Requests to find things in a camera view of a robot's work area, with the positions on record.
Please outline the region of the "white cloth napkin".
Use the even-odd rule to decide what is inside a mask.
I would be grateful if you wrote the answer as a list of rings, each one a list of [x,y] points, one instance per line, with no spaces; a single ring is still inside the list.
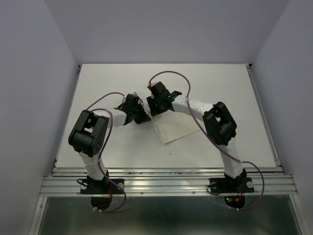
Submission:
[[[200,130],[193,118],[187,114],[166,111],[152,116],[148,104],[145,104],[144,107],[150,115],[155,133],[163,144],[176,141]]]

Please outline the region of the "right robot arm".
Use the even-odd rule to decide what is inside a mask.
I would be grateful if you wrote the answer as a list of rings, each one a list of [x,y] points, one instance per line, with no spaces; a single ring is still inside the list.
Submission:
[[[190,115],[209,141],[220,151],[224,164],[224,178],[213,183],[214,193],[237,192],[244,187],[246,170],[235,147],[237,124],[226,105],[203,103],[190,99],[181,92],[169,92],[162,82],[149,84],[151,96],[147,102],[151,115],[156,116],[167,111]]]

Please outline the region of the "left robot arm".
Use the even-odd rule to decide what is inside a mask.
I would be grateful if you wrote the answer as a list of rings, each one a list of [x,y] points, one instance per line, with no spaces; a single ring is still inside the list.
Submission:
[[[87,177],[77,180],[81,186],[80,193],[108,194],[110,186],[124,183],[123,180],[111,181],[101,160],[113,127],[124,126],[132,121],[142,124],[151,119],[136,93],[123,97],[122,103],[111,110],[92,109],[92,106],[80,113],[69,135],[68,144],[80,155],[87,170]]]

